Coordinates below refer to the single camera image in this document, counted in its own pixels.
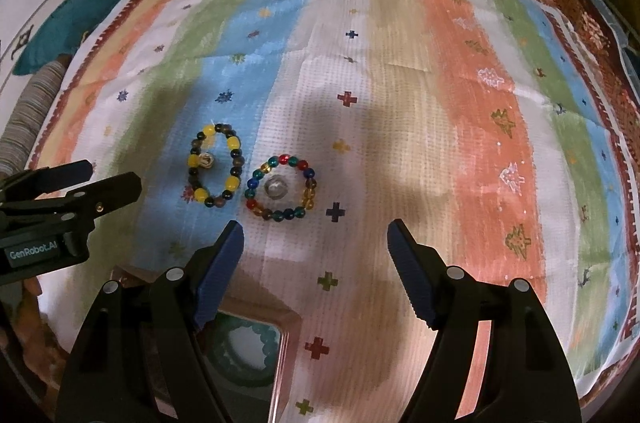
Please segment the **person's left hand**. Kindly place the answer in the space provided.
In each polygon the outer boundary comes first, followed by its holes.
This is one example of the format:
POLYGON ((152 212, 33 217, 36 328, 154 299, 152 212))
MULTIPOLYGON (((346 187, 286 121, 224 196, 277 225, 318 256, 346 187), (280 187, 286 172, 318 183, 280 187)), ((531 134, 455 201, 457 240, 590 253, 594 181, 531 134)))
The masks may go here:
POLYGON ((2 287, 1 349, 8 351, 17 342, 26 368, 46 385, 39 396, 40 407, 52 411, 58 401, 68 352, 58 343, 47 317, 39 308, 42 288, 38 278, 29 278, 2 287))

